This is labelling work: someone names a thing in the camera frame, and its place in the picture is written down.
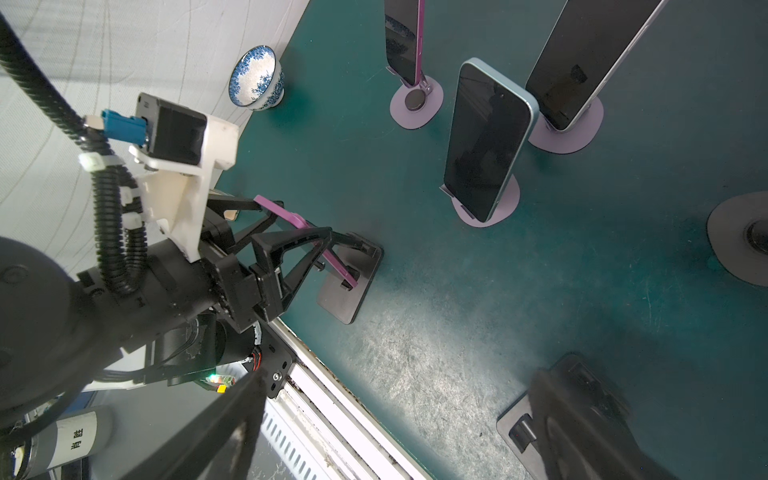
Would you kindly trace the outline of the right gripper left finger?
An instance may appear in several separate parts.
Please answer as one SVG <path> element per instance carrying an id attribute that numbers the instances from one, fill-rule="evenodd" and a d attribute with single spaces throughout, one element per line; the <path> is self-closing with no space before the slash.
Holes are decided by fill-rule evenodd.
<path id="1" fill-rule="evenodd" d="M 246 479 L 266 400 L 265 373 L 248 373 L 125 477 Z"/>

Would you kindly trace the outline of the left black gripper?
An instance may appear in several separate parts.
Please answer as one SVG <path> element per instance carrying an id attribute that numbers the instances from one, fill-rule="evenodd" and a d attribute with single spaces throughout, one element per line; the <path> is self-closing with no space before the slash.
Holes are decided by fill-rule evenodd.
<path id="1" fill-rule="evenodd" d="M 227 211 L 256 211 L 262 216 L 236 229 L 224 218 Z M 218 296 L 217 311 L 238 333 L 258 322 L 256 311 L 263 321 L 273 321 L 285 313 L 330 244 L 330 227 L 264 233 L 277 220 L 276 213 L 252 199 L 217 191 L 207 198 L 200 236 L 201 262 Z M 254 273 L 237 258 L 237 253 L 250 245 L 255 254 Z"/>

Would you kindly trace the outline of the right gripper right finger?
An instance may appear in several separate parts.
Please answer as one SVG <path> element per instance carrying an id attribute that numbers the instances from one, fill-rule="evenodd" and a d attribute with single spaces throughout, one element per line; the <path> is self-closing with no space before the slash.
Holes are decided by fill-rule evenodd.
<path id="1" fill-rule="evenodd" d="M 533 430 L 549 479 L 673 479 L 631 431 L 599 409 L 588 389 L 539 370 L 528 390 Z"/>

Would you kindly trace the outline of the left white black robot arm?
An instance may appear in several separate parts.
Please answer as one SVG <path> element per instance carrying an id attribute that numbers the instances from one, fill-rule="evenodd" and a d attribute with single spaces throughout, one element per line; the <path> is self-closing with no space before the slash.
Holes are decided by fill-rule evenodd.
<path id="1" fill-rule="evenodd" d="M 1 448 L 53 424 L 92 382 L 198 381 L 257 354 L 253 327 L 284 313 L 328 227 L 273 231 L 255 203 L 211 196 L 208 174 L 235 158 L 237 129 L 143 94 L 136 113 L 79 116 L 8 23 L 1 64 L 81 151 L 94 200 L 97 264 L 76 277 L 32 246 L 1 241 Z"/>

